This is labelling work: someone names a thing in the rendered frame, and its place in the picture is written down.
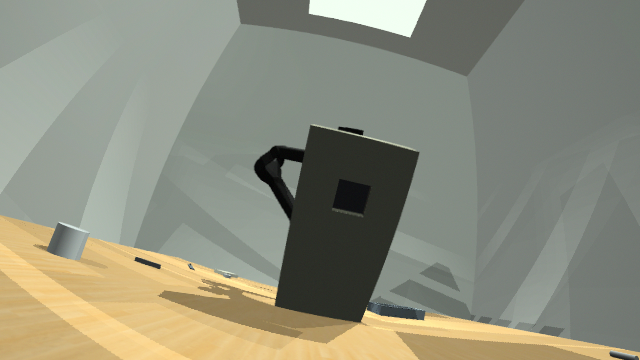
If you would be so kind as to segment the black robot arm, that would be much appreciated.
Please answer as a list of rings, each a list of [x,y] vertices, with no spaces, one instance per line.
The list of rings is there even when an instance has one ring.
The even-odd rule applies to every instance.
[[[363,136],[364,130],[339,127],[338,130]],[[275,146],[269,152],[261,156],[255,163],[254,169],[260,180],[268,184],[280,203],[282,210],[289,219],[292,214],[294,197],[281,178],[281,166],[284,159],[303,162],[304,149]]]

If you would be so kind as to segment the black flat bar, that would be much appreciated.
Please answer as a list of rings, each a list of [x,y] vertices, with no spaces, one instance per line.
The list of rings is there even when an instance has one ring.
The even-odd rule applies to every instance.
[[[137,262],[139,262],[141,264],[152,266],[152,267],[157,268],[157,269],[161,268],[161,264],[158,264],[158,263],[155,263],[155,262],[151,262],[151,261],[148,261],[148,260],[143,259],[143,258],[135,257],[134,261],[137,261]]]

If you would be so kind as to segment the dark grey panel with square hole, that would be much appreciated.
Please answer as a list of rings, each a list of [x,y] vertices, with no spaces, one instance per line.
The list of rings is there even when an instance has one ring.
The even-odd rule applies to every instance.
[[[310,125],[275,306],[361,322],[419,153]]]

